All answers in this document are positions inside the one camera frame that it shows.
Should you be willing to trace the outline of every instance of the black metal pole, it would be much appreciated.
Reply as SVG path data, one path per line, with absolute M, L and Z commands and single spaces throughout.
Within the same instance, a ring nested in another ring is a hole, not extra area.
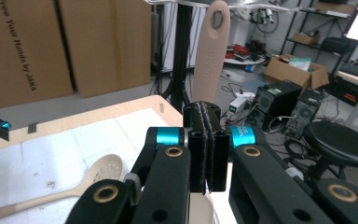
M 301 1 L 302 0 L 298 0 L 298 2 L 297 2 L 298 7 L 301 5 Z M 282 45 L 282 48 L 281 48 L 281 52 L 279 53 L 280 55 L 283 54 L 284 47 L 286 46 L 286 41 L 289 38 L 290 30 L 292 29 L 292 26 L 293 26 L 293 23 L 295 22 L 296 16 L 297 16 L 297 13 L 295 12 L 295 15 L 293 15 L 293 18 L 290 21 L 290 25 L 289 25 L 289 29 L 287 30 L 286 37 L 284 38 L 283 45 Z
M 164 5 L 157 6 L 158 11 L 158 57 L 157 57 L 157 74 L 156 74 L 156 89 L 157 94 L 161 94 L 161 80 L 162 80 L 162 68 L 164 67 L 163 64 L 163 49 L 164 49 L 164 27 L 163 27 L 163 20 L 164 20 Z
M 183 87 L 186 80 L 187 54 L 190 45 L 192 7 L 178 5 L 175 48 L 173 53 L 171 105 L 182 112 Z

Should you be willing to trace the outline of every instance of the metal shelving unit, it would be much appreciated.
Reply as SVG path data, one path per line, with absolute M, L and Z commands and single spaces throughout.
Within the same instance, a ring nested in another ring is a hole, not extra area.
M 313 5 L 313 0 L 310 1 L 310 7 L 311 7 L 312 5 Z M 349 50 L 347 50 L 347 51 L 344 52 L 344 53 L 337 53 L 337 52 L 333 52 L 333 51 L 331 51 L 331 50 L 323 49 L 321 44 L 308 45 L 308 44 L 303 44 L 303 43 L 297 42 L 297 41 L 295 41 L 294 39 L 290 38 L 289 35 L 290 35 L 291 31 L 292 31 L 294 20 L 295 20 L 296 17 L 298 16 L 298 13 L 301 13 L 301 12 L 302 12 L 302 13 L 306 13 L 306 15 L 305 15 L 304 20 L 303 20 L 302 23 L 301 23 L 301 27 L 300 27 L 300 29 L 299 29 L 299 32 L 303 32 L 303 31 L 304 31 L 304 26 L 305 26 L 307 20 L 310 18 L 310 15 L 322 16 L 322 17 L 327 18 L 327 19 L 330 19 L 330 20 L 327 20 L 326 22 L 324 22 L 324 23 L 322 23 L 322 24 L 320 24 L 320 25 L 314 27 L 314 28 L 311 29 L 311 30 L 312 30 L 312 31 L 316 31 L 316 30 L 318 30 L 318 29 L 320 29 L 320 28 L 322 28 L 322 27 L 325 27 L 326 25 L 329 25 L 328 31 L 327 31 L 327 33 L 325 34 L 325 36 L 327 36 L 327 37 L 331 36 L 332 30 L 333 30 L 333 28 L 334 28 L 335 26 L 339 29 L 339 31 L 341 32 L 341 34 L 343 34 L 344 30 L 343 30 L 343 28 L 340 26 L 339 21 L 340 21 L 340 20 L 346 20 L 346 21 L 348 21 L 351 17 L 339 17 L 339 16 L 336 16 L 336 15 L 325 14 L 325 13 L 322 13 L 322 12 L 319 12 L 319 11 L 316 11 L 316 10 L 315 10 L 315 11 L 313 11 L 313 10 L 307 10 L 307 9 L 300 10 L 300 12 L 297 12 L 297 13 L 294 15 L 294 17 L 292 18 L 292 22 L 290 23 L 289 30 L 288 30 L 288 32 L 287 32 L 287 34 L 286 34 L 285 41 L 284 41 L 284 43 L 283 43 L 283 45 L 282 45 L 282 49 L 281 49 L 280 54 L 283 54 L 283 51 L 284 51 L 284 49 L 285 49 L 285 46 L 286 46 L 286 43 L 287 43 L 287 42 L 292 42 L 292 43 L 294 44 L 294 45 L 292 46 L 292 48 L 291 48 L 290 54 L 294 54 L 294 52 L 295 52 L 295 50 L 296 50 L 296 48 L 297 48 L 297 45 L 306 46 L 306 47 L 308 47 L 308 48 L 310 48 L 310 49 L 317 50 L 317 55 L 316 55 L 316 57 L 315 57 L 315 59 L 314 59 L 315 62 L 318 62 L 318 59 L 319 59 L 319 57 L 320 57 L 320 55 L 321 55 L 322 52 L 327 52 L 327 53 L 331 53 L 332 55 L 335 55 L 335 56 L 337 57 L 337 62 L 336 62 L 336 64 L 335 64 L 333 70 L 331 71 L 331 74 L 334 74 L 334 73 L 337 71 L 337 68 L 338 68 L 339 64 L 340 64 L 343 60 L 347 61 L 347 60 L 350 58 L 350 56 L 351 56 L 351 51 L 354 49 L 355 46 L 352 46 L 352 48 L 349 47 L 349 48 L 348 48 Z

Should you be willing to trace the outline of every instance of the shelf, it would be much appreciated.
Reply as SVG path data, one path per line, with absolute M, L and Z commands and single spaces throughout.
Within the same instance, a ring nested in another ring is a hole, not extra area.
M 266 59 L 261 58 L 257 61 L 250 61 L 250 60 L 245 60 L 244 62 L 240 62 L 234 59 L 225 59 L 225 63 L 233 63 L 233 64 L 239 64 L 239 65 L 249 65 L 249 64 L 260 64 L 263 63 Z
M 320 15 L 320 16 L 324 16 L 324 17 L 341 18 L 341 19 L 344 19 L 344 20 L 349 20 L 351 18 L 350 15 L 348 15 L 347 17 L 340 17 L 340 16 L 336 16 L 336 15 L 330 15 L 330 14 L 326 14 L 326 13 L 323 13 L 323 12 L 319 12 L 319 11 L 316 11 L 316 10 L 312 11 L 312 10 L 309 10 L 309 9 L 301 9 L 300 11 L 307 12 L 309 14 Z
M 308 45 L 308 44 L 303 44 L 301 42 L 297 42 L 293 39 L 287 39 L 287 41 L 290 41 L 290 42 L 293 42 L 293 43 L 296 43 L 296 44 L 299 44 L 299 45 L 303 45 L 303 46 L 307 46 L 309 48 L 312 48 L 312 49 L 318 49 L 318 50 L 321 50 L 321 51 L 324 51 L 324 52 L 327 52 L 327 53 L 331 53 L 331 54 L 334 54 L 336 56 L 342 56 L 343 54 L 339 54 L 339 53 L 336 53 L 336 52 L 333 52 L 333 51 L 330 51 L 330 50 L 325 50 L 325 49 L 322 49 L 322 45 L 321 44 L 313 44 L 313 45 Z

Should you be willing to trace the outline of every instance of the wire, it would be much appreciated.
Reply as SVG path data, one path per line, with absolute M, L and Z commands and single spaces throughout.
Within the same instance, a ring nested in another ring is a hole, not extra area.
M 237 95 L 235 95 L 234 88 L 232 88 L 232 86 L 239 86 L 240 92 L 243 92 L 241 89 L 242 85 L 239 85 L 237 83 L 232 83 L 232 82 L 228 83 L 228 86 L 221 86 L 220 89 L 222 89 L 222 91 L 231 92 L 231 94 L 234 96 L 234 98 L 237 98 Z
M 290 146 L 291 146 L 292 144 L 298 144 L 298 145 L 300 146 L 300 148 L 301 148 L 301 153 L 296 153 L 296 152 L 294 152 L 294 151 L 290 148 Z M 304 144 L 302 144 L 300 141 L 297 141 L 297 140 L 294 139 L 294 138 L 290 138 L 290 139 L 286 140 L 286 141 L 284 142 L 284 147 L 286 148 L 287 152 L 289 152 L 290 155 L 294 155 L 294 156 L 306 156 L 306 155 L 308 155 L 308 150 L 309 150 L 309 148 L 306 147 Z
M 272 119 L 270 122 L 269 122 L 269 124 L 268 124 L 268 130 L 269 130 L 269 133 L 275 133 L 275 132 L 278 132 L 279 130 L 274 130 L 274 131 L 272 131 L 272 129 L 271 129 L 271 125 L 272 125 L 272 123 L 275 121 L 275 120 L 282 120 L 282 119 L 295 119 L 296 118 L 296 116 L 293 116 L 293 117 L 289 117 L 289 116 L 279 116 L 279 117 L 276 117 L 276 118 L 274 118 L 274 119 Z
M 249 117 L 249 115 L 251 115 L 251 113 L 256 109 L 258 107 L 258 103 L 256 103 L 256 104 L 254 104 L 253 106 L 252 106 L 252 108 L 249 110 L 249 112 L 248 112 L 248 114 L 245 116 L 245 117 L 243 117 L 243 118 L 241 118 L 241 119 L 238 119 L 234 124 L 239 124 L 240 122 L 242 122 L 243 121 L 243 124 L 245 123 L 245 122 L 248 122 L 248 117 Z
M 304 169 L 304 167 L 308 170 L 308 169 L 311 167 L 311 165 L 306 165 L 306 164 L 304 164 L 304 163 L 301 163 L 301 162 L 295 161 L 295 160 L 309 160 L 309 161 L 318 162 L 317 159 L 312 158 L 312 157 L 309 157 L 309 156 L 304 156 L 304 157 L 301 157 L 301 158 L 292 157 L 291 159 L 292 159 L 292 161 L 289 161 L 289 162 L 292 163 L 297 169 L 301 169 L 301 168 L 299 168 L 299 167 L 296 166 L 296 165 L 302 165 L 302 166 L 303 166 L 302 172 L 303 172 L 304 174 L 307 173 L 307 171 Z M 338 174 L 331 166 L 328 166 L 328 167 L 327 167 L 327 170 L 330 171 L 330 173 L 332 173 L 336 178 L 339 178 L 339 174 Z
M 326 109 L 327 109 L 327 106 L 328 106 L 328 104 L 326 104 L 326 102 L 330 102 L 330 101 L 336 101 L 336 111 L 337 111 L 337 113 L 335 114 L 335 116 L 333 116 L 333 117 L 327 117 L 326 116 Z M 335 98 L 335 99 L 328 99 L 328 96 L 327 97 L 324 97 L 324 99 L 323 99 L 323 106 L 322 106 L 322 108 L 321 108 L 321 111 L 322 111 L 322 118 L 321 118 L 321 120 L 331 120 L 331 119 L 336 119 L 340 114 L 341 114 L 341 112 L 340 112 L 340 110 L 339 110 L 339 100 L 338 100 L 338 98 Z
M 239 112 L 236 112 L 234 115 L 239 115 L 239 114 L 242 114 L 244 111 L 246 111 L 246 109 L 243 109 L 242 111 L 239 111 Z M 247 115 L 243 118 L 240 118 L 240 119 L 237 119 L 237 120 L 226 120 L 225 124 L 226 126 L 228 125 L 238 125 L 241 121 L 243 121 L 245 118 L 247 117 Z
M 220 119 L 222 119 L 222 118 L 226 117 L 226 116 L 227 116 L 227 112 L 228 112 L 228 110 L 226 110 L 226 111 L 223 113 L 223 115 L 222 115 L 222 116 L 220 116 Z

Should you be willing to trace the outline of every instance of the floor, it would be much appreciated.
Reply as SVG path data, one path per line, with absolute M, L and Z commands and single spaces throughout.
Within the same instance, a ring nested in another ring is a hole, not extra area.
M 190 78 L 186 81 L 188 90 L 190 89 L 189 86 L 191 86 L 192 76 L 189 77 Z M 153 93 L 154 80 L 155 78 L 151 77 L 150 84 L 148 85 L 86 99 L 81 98 L 78 94 L 74 94 L 42 102 L 0 108 L 0 119 L 8 120 L 12 124 L 12 130 L 16 130 L 27 127 L 35 122 L 47 122 L 108 105 L 119 104 Z M 163 76 L 161 84 L 162 90 L 165 90 L 168 86 L 169 80 L 170 75 Z M 226 111 L 229 102 L 234 99 L 234 92 L 240 92 L 241 90 L 255 93 L 257 87 L 264 83 L 263 67 L 257 67 L 251 74 L 245 73 L 241 65 L 226 64 L 220 78 L 220 87 L 214 103 L 219 105 L 222 111 Z M 343 123 L 352 110 L 352 106 L 328 95 L 320 107 L 316 118 L 330 118 L 334 122 Z M 350 127 L 358 132 L 358 118 Z M 285 152 L 285 148 L 282 146 L 282 142 L 284 141 L 282 135 L 269 133 L 267 134 L 267 138 L 273 149 L 283 153 Z M 358 186 L 358 169 L 347 168 L 346 174 L 348 181 Z

